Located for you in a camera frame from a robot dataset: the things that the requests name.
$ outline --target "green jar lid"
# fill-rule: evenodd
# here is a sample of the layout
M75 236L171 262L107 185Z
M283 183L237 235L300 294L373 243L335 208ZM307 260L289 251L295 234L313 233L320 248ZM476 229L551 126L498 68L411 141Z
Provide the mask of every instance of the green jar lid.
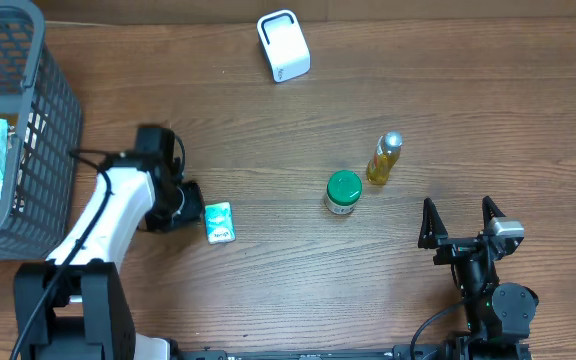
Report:
M349 206L357 202L361 196L361 179L349 170L334 173L328 180L328 197L341 206Z

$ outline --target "wooden table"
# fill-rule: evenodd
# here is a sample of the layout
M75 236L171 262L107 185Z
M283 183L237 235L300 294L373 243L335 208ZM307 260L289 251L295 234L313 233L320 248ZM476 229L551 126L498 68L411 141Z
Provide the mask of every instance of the wooden table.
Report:
M409 342L458 300L449 268L417 249L423 199L467 236L490 195L526 228L497 270L541 298L536 358L576 356L576 19L303 28L312 70L281 85L252 24L49 29L85 111L83 147L123 150L137 125L170 126L207 203L233 205L231 244L208 245L201 227L135 236L121 277L138 331L228 351ZM333 216L328 177L363 177L389 130L405 138L390 182ZM82 167L73 221L94 181ZM0 359L18 265L0 262ZM463 328L448 316L420 343Z

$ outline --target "plastic crate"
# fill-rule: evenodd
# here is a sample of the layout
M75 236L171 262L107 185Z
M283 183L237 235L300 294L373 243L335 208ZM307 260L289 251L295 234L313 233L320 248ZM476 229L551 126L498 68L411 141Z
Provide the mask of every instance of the plastic crate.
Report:
M30 1L0 0L0 113L17 114L0 200L0 259L44 257L69 217L82 112Z

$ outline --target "yellow bottle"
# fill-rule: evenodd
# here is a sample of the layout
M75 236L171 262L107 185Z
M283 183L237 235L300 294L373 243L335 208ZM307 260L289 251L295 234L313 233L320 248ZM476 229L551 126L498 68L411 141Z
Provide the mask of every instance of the yellow bottle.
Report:
M403 144L403 136L396 131L391 131L379 138L375 154L366 168L368 181L376 185L384 185L388 181L390 169L399 159Z

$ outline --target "green lid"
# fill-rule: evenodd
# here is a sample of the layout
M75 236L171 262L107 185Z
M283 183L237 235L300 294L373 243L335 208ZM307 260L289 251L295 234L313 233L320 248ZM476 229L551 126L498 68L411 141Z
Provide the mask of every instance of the green lid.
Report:
M349 206L357 202L361 196L361 179L349 170L334 173L328 180L328 197L341 206Z

